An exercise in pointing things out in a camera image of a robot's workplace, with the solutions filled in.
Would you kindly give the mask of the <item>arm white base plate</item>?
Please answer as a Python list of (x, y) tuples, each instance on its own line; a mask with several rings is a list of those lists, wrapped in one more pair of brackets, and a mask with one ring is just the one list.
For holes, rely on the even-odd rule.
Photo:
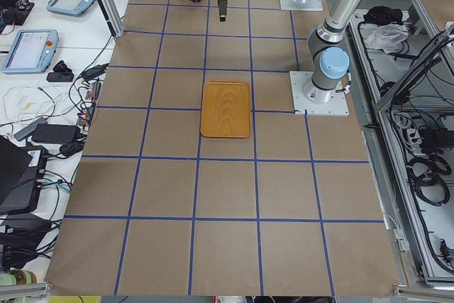
[(335, 89), (321, 90), (312, 82), (313, 72), (289, 73), (294, 113), (310, 116), (348, 116), (349, 109), (340, 80)]
[(280, 9), (284, 11), (322, 11), (321, 0), (279, 0)]

